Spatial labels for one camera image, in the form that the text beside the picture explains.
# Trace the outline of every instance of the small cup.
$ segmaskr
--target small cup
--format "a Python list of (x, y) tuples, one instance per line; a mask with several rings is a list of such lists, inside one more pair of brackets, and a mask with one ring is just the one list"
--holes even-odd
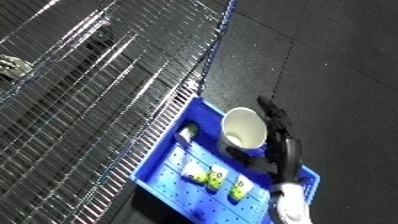
[(229, 196), (235, 201), (240, 201), (253, 189), (254, 183), (240, 174), (229, 191)]
[(207, 180), (207, 187), (210, 190), (217, 191), (218, 189), (220, 189), (227, 175), (228, 175), (227, 169), (217, 164), (212, 165)]
[(204, 184), (208, 180), (208, 173), (196, 162), (187, 163), (181, 175), (199, 184)]
[(184, 148), (191, 146), (192, 139), (198, 134), (198, 125), (191, 122), (174, 134), (174, 138)]
[(244, 152), (256, 150), (265, 144), (267, 126), (253, 110), (237, 107), (228, 111), (221, 121), (221, 133), (218, 148), (222, 155), (231, 157), (227, 147), (234, 147)]

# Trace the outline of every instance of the blue plastic tray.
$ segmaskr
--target blue plastic tray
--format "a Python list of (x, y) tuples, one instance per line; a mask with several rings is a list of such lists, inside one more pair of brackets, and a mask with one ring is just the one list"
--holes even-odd
[[(222, 117), (223, 113), (217, 108), (201, 98), (194, 98), (146, 160), (132, 173), (131, 179), (195, 223), (268, 224), (270, 178), (221, 156), (217, 139)], [(200, 129), (188, 149), (182, 148), (173, 137), (186, 121), (196, 122)], [(210, 192), (205, 186), (181, 176), (188, 162), (196, 162), (203, 168), (218, 164), (229, 170), (227, 179), (216, 193)], [(228, 198), (228, 192), (241, 173), (251, 179), (255, 187), (246, 198), (234, 203)], [(320, 177), (305, 166), (300, 175), (304, 179), (306, 201), (311, 203)]]

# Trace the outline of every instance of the robotic hand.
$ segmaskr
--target robotic hand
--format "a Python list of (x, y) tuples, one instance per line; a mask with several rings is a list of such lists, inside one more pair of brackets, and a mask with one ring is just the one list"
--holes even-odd
[(269, 213), (275, 224), (310, 224), (309, 206), (298, 180), (301, 143), (292, 137), (291, 122), (284, 110), (263, 96), (258, 97), (257, 102), (265, 113), (263, 119), (268, 128), (265, 157), (249, 157), (233, 148), (227, 151), (248, 168), (271, 174)]

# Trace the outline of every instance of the black floor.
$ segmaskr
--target black floor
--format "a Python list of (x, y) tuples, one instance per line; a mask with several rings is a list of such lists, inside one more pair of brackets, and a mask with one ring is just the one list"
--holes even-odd
[[(257, 109), (263, 94), (286, 109), (304, 163), (322, 176), (314, 223), (396, 223), (398, 1), (242, 0), (237, 10), (204, 97)], [(184, 223), (135, 195), (113, 223)]]

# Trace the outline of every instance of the metal grid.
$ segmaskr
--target metal grid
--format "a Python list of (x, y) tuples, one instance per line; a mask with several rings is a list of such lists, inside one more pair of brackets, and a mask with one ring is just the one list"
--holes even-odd
[(195, 0), (2, 0), (0, 223), (93, 223), (195, 94), (216, 39)]

